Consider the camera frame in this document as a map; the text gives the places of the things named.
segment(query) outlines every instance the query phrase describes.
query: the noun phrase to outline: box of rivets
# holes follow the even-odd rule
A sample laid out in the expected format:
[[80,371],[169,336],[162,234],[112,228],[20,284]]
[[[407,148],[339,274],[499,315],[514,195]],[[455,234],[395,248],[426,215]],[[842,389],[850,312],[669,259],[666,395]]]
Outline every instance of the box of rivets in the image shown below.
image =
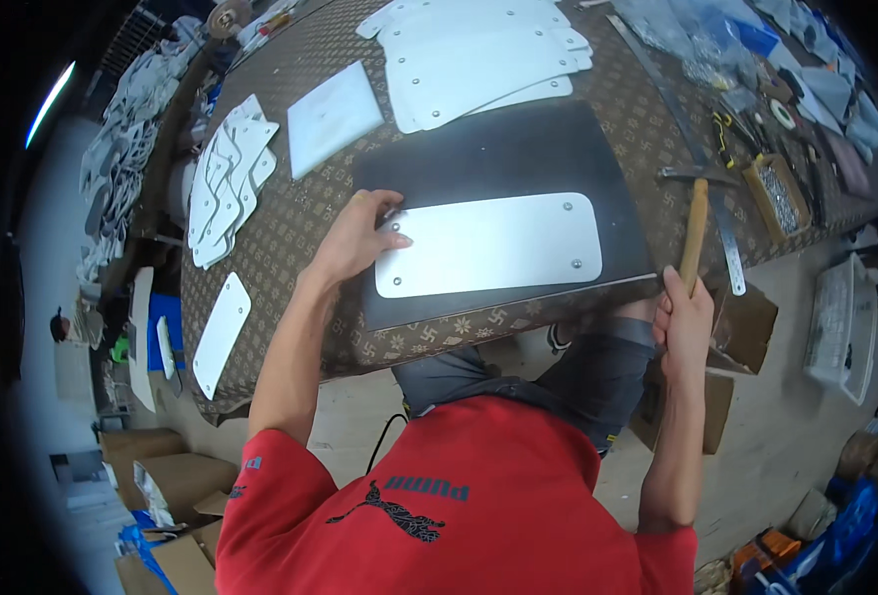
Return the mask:
[[753,190],[773,244],[781,244],[809,228],[809,207],[782,155],[766,155],[743,171],[742,176]]

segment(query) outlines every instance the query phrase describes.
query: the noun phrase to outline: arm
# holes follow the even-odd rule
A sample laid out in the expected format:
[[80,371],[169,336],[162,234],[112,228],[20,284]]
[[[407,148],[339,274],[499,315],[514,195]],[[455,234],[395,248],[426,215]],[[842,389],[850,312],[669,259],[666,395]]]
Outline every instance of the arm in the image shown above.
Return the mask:
[[703,463],[703,378],[713,300],[697,279],[693,297],[672,267],[663,271],[666,297],[654,336],[666,346],[660,362],[667,379],[654,461],[641,489],[639,533],[665,533],[693,525],[700,505]]
[[250,404],[247,438],[279,429],[303,446],[313,428],[320,387],[320,347],[340,283],[368,268],[385,249],[409,247],[395,232],[376,232],[377,214],[403,199],[390,190],[360,190],[317,249],[267,348]]

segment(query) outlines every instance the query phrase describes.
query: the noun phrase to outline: green object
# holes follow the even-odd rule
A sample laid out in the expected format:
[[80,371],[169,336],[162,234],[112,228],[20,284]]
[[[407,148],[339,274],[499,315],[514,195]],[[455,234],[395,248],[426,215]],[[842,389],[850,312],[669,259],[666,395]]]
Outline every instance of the green object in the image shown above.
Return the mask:
[[128,335],[122,334],[115,341],[115,346],[109,353],[112,354],[112,360],[115,363],[128,363]]

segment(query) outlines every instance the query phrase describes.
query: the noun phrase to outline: red t-shirt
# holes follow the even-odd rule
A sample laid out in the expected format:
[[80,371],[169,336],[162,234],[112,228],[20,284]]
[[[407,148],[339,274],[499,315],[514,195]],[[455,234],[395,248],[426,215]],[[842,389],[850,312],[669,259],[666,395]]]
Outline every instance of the red t-shirt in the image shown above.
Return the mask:
[[694,531],[621,529],[592,495],[594,446],[526,405],[435,408],[340,490],[278,430],[243,460],[217,546],[221,595],[693,590]]

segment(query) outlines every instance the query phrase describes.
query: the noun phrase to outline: patterned tablecloth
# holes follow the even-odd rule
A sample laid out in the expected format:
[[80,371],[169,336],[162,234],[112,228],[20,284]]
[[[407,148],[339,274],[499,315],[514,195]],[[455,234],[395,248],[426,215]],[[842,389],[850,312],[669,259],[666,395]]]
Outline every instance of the patterned tablecloth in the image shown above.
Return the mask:
[[[350,198],[351,164],[361,151],[374,151],[402,138],[389,106],[384,54],[376,40],[354,30],[385,0],[314,0],[306,17],[271,40],[224,82],[209,135],[234,106],[256,93],[266,117],[281,123],[270,149],[278,157],[277,172],[266,182],[259,206],[237,236],[229,257],[207,271],[183,259],[182,310],[185,361],[193,360],[207,317],[224,280],[231,271],[240,275],[253,308],[231,352],[209,401],[193,382],[199,410],[209,422],[245,416],[261,363],[274,327],[290,301],[297,273],[310,262],[333,219]],[[690,153],[667,107],[621,35],[606,19],[608,5],[581,12],[564,7],[572,27],[590,40],[594,67],[572,75],[574,97],[586,99],[597,114],[614,149],[631,196],[637,204],[647,244],[658,268],[677,265],[683,251],[689,186],[659,184],[655,172],[662,166],[691,165]],[[701,102],[703,93],[682,75],[680,63],[649,50],[672,89],[690,114],[697,136],[712,146],[711,128]],[[293,103],[345,66],[361,60],[385,115],[386,123],[317,166],[299,181],[290,179],[286,112]],[[772,118],[768,121],[776,125]],[[748,154],[730,137],[735,154]],[[785,141],[797,167],[808,179],[802,150]],[[718,156],[707,149],[713,164]],[[844,231],[878,215],[878,157],[870,168],[876,198],[861,201],[843,195],[828,168],[823,169],[827,225],[812,229],[785,244],[773,245],[752,196],[745,187],[731,190],[726,205],[735,215],[734,227],[744,267],[752,267],[799,250],[823,237]],[[708,226],[702,267],[711,273],[725,269],[715,226]],[[652,295],[656,282],[613,286],[560,297],[513,303],[462,316],[429,320],[390,330],[365,328],[358,292],[347,284],[323,348],[324,378],[362,374],[458,347],[573,318],[582,312]]]

